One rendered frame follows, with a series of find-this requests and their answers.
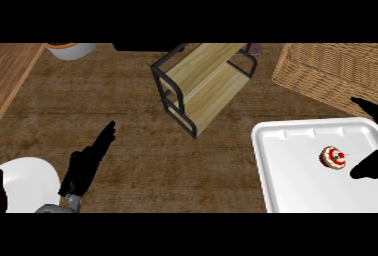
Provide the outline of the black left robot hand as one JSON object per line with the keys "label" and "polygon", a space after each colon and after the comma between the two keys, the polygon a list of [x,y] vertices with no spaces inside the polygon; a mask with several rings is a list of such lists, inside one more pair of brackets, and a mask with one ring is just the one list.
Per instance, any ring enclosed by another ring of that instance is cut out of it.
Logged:
{"label": "black left robot hand", "polygon": [[93,144],[81,151],[73,151],[69,166],[57,194],[82,196],[91,185],[102,158],[115,139],[115,122],[103,128]]}

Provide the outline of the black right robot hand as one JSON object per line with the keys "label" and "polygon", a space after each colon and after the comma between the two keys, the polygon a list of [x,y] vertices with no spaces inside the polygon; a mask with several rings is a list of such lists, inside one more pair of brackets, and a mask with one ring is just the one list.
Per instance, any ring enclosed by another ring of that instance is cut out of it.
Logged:
{"label": "black right robot hand", "polygon": [[[372,117],[378,124],[378,104],[361,98],[351,98],[351,101],[358,105],[366,114]],[[363,158],[358,164],[350,171],[353,179],[370,178],[378,179],[378,149]]]}

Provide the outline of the red and white cupcake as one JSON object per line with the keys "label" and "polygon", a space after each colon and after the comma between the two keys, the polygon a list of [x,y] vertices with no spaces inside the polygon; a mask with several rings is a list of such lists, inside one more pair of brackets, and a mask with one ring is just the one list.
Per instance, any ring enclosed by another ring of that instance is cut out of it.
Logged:
{"label": "red and white cupcake", "polygon": [[341,170],[345,167],[345,154],[333,146],[327,146],[322,149],[319,161],[324,167]]}

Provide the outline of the white tray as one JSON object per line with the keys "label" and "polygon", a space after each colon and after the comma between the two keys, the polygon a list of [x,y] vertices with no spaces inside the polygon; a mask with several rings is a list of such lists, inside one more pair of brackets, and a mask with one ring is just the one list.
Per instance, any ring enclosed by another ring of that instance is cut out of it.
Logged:
{"label": "white tray", "polygon": [[[366,118],[270,121],[251,131],[265,209],[271,213],[378,213],[378,179],[350,171],[378,149],[378,124]],[[345,167],[319,161],[322,149],[345,154]]]}

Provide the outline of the black-framed wooden tiered shelf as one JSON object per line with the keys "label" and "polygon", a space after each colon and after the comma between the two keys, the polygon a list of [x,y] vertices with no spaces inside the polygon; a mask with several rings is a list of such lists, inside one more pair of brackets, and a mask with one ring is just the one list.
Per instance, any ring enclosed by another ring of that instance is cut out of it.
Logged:
{"label": "black-framed wooden tiered shelf", "polygon": [[159,67],[184,49],[180,43],[150,65],[164,110],[193,139],[252,78],[249,43],[200,43],[166,72]]}

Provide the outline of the wicker basket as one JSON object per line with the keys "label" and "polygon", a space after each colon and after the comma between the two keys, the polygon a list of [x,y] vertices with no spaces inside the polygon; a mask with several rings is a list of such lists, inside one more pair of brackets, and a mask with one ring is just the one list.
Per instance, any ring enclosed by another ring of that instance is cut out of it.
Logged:
{"label": "wicker basket", "polygon": [[378,43],[285,43],[271,81],[353,116],[351,98],[378,105]]}

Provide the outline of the pale wooden board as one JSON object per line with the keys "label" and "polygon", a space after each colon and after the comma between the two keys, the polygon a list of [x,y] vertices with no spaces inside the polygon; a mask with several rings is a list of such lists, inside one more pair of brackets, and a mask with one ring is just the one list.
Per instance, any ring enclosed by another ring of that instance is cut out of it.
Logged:
{"label": "pale wooden board", "polygon": [[42,43],[0,43],[0,118],[44,50]]}

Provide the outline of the white pot with orange rim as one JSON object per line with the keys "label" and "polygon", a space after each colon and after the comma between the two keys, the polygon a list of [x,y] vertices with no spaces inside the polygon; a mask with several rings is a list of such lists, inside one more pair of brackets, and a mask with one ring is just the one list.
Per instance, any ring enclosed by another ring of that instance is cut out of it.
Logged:
{"label": "white pot with orange rim", "polygon": [[85,57],[96,49],[96,43],[47,43],[45,48],[60,60],[71,61]]}

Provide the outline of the black appliance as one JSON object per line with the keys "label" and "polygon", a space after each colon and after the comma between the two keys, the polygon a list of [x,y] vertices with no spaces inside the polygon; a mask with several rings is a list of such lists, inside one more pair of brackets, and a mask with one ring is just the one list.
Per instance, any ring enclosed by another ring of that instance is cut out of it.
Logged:
{"label": "black appliance", "polygon": [[169,52],[180,43],[172,42],[113,42],[113,48],[116,51],[135,51],[135,52]]}

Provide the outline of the dark brown block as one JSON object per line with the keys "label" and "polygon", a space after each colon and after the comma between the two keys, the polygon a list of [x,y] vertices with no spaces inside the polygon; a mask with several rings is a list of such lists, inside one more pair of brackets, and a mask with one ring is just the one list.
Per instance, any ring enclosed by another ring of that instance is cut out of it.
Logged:
{"label": "dark brown block", "polygon": [[245,51],[249,55],[261,55],[262,47],[258,43],[248,43],[243,45],[242,51]]}

